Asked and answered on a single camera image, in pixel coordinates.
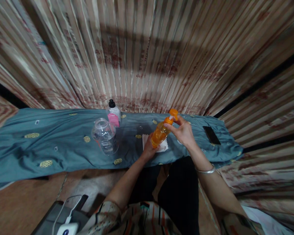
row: orange spray bottle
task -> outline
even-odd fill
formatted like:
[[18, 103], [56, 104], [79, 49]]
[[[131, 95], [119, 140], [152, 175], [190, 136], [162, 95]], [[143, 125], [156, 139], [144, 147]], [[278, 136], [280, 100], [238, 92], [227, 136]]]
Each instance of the orange spray bottle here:
[[170, 130], [167, 129], [163, 124], [168, 123], [170, 125], [173, 124], [173, 117], [177, 120], [178, 111], [176, 109], [170, 109], [169, 111], [170, 117], [166, 117], [166, 119], [157, 125], [157, 128], [151, 138], [151, 143], [153, 144], [153, 148], [157, 148], [162, 141], [166, 139], [168, 134], [170, 134]]

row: smartphone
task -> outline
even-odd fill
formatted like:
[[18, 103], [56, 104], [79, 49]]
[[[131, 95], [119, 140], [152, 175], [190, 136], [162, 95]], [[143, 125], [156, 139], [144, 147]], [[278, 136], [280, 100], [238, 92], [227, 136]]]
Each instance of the smartphone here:
[[218, 137], [216, 136], [215, 132], [211, 127], [206, 127], [203, 126], [203, 129], [206, 132], [206, 135], [208, 136], [208, 139], [210, 140], [210, 143], [215, 144], [215, 145], [221, 145]]

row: charger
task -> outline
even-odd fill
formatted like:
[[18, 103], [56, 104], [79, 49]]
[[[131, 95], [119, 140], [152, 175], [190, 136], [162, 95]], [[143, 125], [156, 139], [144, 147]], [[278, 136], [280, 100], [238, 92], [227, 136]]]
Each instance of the charger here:
[[77, 196], [80, 196], [81, 198], [78, 200], [78, 202], [75, 204], [75, 206], [73, 207], [73, 209], [71, 210], [69, 216], [66, 218], [65, 220], [65, 223], [62, 224], [57, 232], [57, 235], [75, 235], [77, 233], [77, 230], [78, 230], [78, 223], [70, 223], [71, 221], [71, 218], [72, 218], [72, 212], [73, 210], [75, 209], [75, 207], [79, 204], [79, 202], [81, 201], [82, 199], [82, 196], [83, 195], [74, 195], [74, 196], [71, 196], [71, 197], [68, 197], [65, 202], [63, 203], [62, 207], [61, 207], [61, 210], [55, 220], [55, 222], [53, 223], [53, 226], [52, 226], [52, 235], [55, 234], [55, 226], [56, 226], [56, 223], [58, 221], [58, 218], [60, 217], [61, 215], [61, 212], [64, 208], [64, 205], [65, 203], [70, 199], [70, 198], [73, 198], [73, 197], [77, 197]]

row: bottle cap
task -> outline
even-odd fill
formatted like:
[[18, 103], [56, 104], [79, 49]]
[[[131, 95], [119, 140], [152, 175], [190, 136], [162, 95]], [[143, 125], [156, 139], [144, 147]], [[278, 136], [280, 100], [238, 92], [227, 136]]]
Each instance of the bottle cap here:
[[109, 100], [109, 107], [114, 108], [115, 107], [115, 102], [113, 100]]
[[175, 117], [175, 120], [177, 120], [177, 115], [179, 114], [179, 112], [176, 109], [170, 109], [169, 114]]
[[[173, 116], [175, 118], [175, 120], [177, 120], [177, 115], [179, 114], [179, 112], [176, 109], [170, 109], [169, 113], [170, 113], [171, 116]], [[173, 124], [173, 118], [170, 119], [169, 117], [166, 117], [166, 119], [163, 122], [172, 125]]]

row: bangle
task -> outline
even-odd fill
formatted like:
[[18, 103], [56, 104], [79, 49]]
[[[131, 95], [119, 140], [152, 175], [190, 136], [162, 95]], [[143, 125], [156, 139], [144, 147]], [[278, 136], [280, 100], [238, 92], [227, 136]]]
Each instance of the bangle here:
[[209, 170], [209, 171], [200, 171], [200, 170], [197, 170], [196, 167], [195, 167], [195, 170], [196, 170], [197, 172], [199, 172], [199, 173], [203, 173], [203, 174], [212, 174], [212, 173], [215, 172], [216, 168], [215, 168], [215, 166], [212, 164], [212, 169]]

